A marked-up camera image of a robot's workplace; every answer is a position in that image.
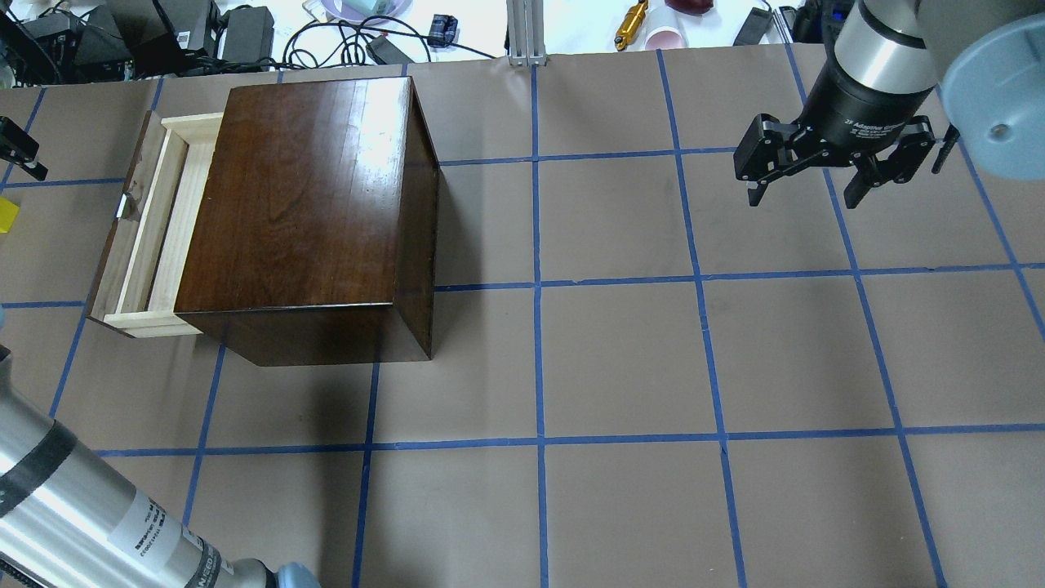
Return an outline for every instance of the black clamp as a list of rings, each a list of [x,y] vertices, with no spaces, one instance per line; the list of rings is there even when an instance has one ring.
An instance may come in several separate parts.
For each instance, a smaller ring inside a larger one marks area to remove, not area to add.
[[[0,159],[10,161],[37,180],[47,179],[47,167],[37,161],[40,143],[6,116],[0,116]]]

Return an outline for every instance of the power adapter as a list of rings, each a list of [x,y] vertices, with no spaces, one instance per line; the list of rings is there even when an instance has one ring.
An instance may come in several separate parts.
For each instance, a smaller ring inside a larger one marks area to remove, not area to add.
[[[414,63],[414,60],[400,51],[399,47],[396,47],[387,37],[378,37],[367,43],[367,54],[377,65]]]

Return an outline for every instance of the gold cylinder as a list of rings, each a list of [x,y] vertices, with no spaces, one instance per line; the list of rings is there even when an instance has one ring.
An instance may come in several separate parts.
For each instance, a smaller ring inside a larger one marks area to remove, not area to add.
[[[649,0],[638,0],[637,4],[628,8],[628,14],[625,15],[624,22],[617,29],[617,37],[613,38],[613,46],[617,47],[618,51],[623,51],[635,40],[638,27],[646,20],[646,8],[648,6]]]

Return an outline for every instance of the yellow tool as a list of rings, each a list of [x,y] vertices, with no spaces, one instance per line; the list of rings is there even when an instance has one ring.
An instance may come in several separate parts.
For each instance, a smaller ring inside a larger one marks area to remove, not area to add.
[[[649,6],[649,0],[638,0],[638,3],[634,6],[628,8],[628,14],[624,16],[624,22],[621,23],[621,27],[617,29],[617,37],[613,39],[613,45],[617,47],[618,51],[623,51],[635,40],[635,34],[638,33],[638,27],[643,25],[643,21],[646,20],[646,8]]]
[[[18,216],[18,206],[6,197],[0,197],[0,232],[10,230],[15,216]]]

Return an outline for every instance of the white label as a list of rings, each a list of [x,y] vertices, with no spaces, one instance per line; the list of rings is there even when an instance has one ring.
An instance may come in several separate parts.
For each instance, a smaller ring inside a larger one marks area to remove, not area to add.
[[[139,490],[120,523],[109,534],[109,542],[155,571],[175,554],[181,531],[181,522]]]

